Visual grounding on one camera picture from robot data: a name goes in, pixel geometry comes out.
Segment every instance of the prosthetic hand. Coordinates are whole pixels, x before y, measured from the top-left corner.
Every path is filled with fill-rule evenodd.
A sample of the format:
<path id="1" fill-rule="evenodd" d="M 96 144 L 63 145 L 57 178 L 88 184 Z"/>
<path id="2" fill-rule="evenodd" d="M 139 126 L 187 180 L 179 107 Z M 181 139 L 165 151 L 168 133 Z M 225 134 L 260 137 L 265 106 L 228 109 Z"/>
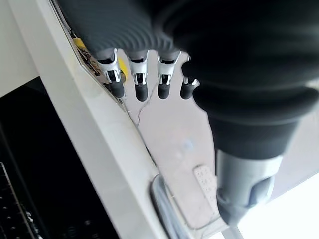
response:
<path id="1" fill-rule="evenodd" d="M 160 53 L 164 99 L 177 59 L 169 57 L 187 52 L 181 92 L 189 98 L 190 85 L 200 82 L 193 96 L 212 129 L 222 218 L 237 224 L 269 198 L 298 122 L 318 101 L 318 92 L 306 86 L 319 76 L 318 0 L 58 2 L 97 60 L 109 62 L 108 49 L 129 52 L 137 92 L 146 87 L 146 72 L 135 63 L 145 57 L 136 62 L 134 53 Z"/>

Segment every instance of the ribbed black rubber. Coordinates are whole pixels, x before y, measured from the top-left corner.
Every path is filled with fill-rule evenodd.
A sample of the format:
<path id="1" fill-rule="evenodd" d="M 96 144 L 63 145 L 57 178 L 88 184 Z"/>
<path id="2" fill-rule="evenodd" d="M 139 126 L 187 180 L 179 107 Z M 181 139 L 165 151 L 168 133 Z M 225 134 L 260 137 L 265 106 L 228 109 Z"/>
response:
<path id="1" fill-rule="evenodd" d="M 318 101 L 319 1 L 189 0 L 153 9 L 154 25 L 189 53 L 195 101 L 214 144 L 248 159 L 283 154 L 300 118 Z"/>
<path id="2" fill-rule="evenodd" d="M 158 95 L 162 100 L 166 99 L 169 96 L 169 89 L 170 89 L 170 85 L 159 84 Z"/>
<path id="3" fill-rule="evenodd" d="M 104 60 L 109 48 L 176 51 L 172 39 L 154 33 L 151 16 L 139 0 L 57 1 L 68 24 L 97 60 Z"/>
<path id="4" fill-rule="evenodd" d="M 184 82 L 181 85 L 180 88 L 180 96 L 184 100 L 188 100 L 193 96 L 193 91 L 196 88 L 196 86 L 193 86 L 192 84 L 185 84 Z"/>
<path id="5" fill-rule="evenodd" d="M 148 98 L 148 85 L 138 84 L 135 85 L 135 95 L 139 101 L 145 101 Z"/>
<path id="6" fill-rule="evenodd" d="M 111 87 L 111 92 L 115 97 L 121 98 L 124 95 L 124 86 L 122 80 L 119 82 L 113 81 L 109 84 Z"/>

